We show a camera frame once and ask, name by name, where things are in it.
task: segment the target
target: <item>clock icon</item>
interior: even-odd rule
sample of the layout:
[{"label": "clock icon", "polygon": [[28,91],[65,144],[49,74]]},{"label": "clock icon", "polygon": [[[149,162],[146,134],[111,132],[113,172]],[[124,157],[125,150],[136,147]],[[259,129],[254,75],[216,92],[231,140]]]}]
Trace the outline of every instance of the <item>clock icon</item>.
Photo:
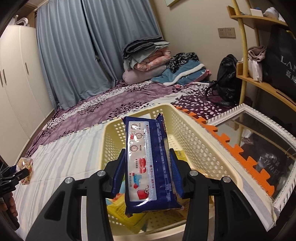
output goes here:
[{"label": "clock icon", "polygon": [[132,124],[132,125],[131,125],[131,128],[132,128],[132,129],[137,129],[137,127],[138,127],[138,126],[137,126],[136,124]]},{"label": "clock icon", "polygon": [[131,146],[131,151],[137,151],[138,147],[136,145]]},{"label": "clock icon", "polygon": [[137,134],[136,134],[136,137],[137,137],[138,139],[140,139],[142,136],[143,136],[143,135],[142,135],[141,133],[137,133]]}]

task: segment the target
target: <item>black shopping bag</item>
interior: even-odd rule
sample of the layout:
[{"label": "black shopping bag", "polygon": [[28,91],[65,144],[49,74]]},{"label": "black shopping bag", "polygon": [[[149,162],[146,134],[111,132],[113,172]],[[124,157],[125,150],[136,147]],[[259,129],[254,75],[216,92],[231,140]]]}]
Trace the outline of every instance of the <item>black shopping bag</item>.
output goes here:
[{"label": "black shopping bag", "polygon": [[263,81],[296,101],[296,40],[280,25],[271,28]]}]

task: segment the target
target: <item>bed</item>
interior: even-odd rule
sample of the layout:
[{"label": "bed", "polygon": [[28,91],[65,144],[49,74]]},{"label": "bed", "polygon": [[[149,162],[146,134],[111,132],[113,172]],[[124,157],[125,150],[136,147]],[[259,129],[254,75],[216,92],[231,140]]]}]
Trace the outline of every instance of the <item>bed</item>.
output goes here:
[{"label": "bed", "polygon": [[103,129],[109,120],[160,103],[182,106],[210,119],[228,108],[207,101],[207,87],[208,84],[198,83],[121,83],[67,111],[59,109],[27,152],[33,158],[34,174],[29,185],[18,185],[14,192],[19,212],[18,235],[26,238],[41,209],[66,177],[77,180],[97,171]]}]

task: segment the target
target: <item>black leather handbag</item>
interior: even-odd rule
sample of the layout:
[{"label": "black leather handbag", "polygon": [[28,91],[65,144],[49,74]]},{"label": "black leather handbag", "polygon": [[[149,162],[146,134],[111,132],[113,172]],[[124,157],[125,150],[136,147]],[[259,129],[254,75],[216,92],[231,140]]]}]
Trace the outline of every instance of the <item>black leather handbag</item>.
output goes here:
[{"label": "black leather handbag", "polygon": [[237,59],[229,54],[220,63],[217,74],[217,81],[209,86],[205,92],[208,101],[210,89],[217,90],[218,95],[224,100],[222,102],[213,102],[223,106],[236,106],[239,103],[240,91],[242,87],[242,80],[236,77],[237,72]]}]

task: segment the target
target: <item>wall socket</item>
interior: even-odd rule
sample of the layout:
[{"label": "wall socket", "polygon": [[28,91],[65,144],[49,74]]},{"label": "wall socket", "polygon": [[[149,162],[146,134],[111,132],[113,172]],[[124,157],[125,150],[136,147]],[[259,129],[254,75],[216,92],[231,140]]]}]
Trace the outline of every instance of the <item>wall socket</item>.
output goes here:
[{"label": "wall socket", "polygon": [[220,38],[235,38],[235,29],[234,28],[219,28],[218,29]]}]

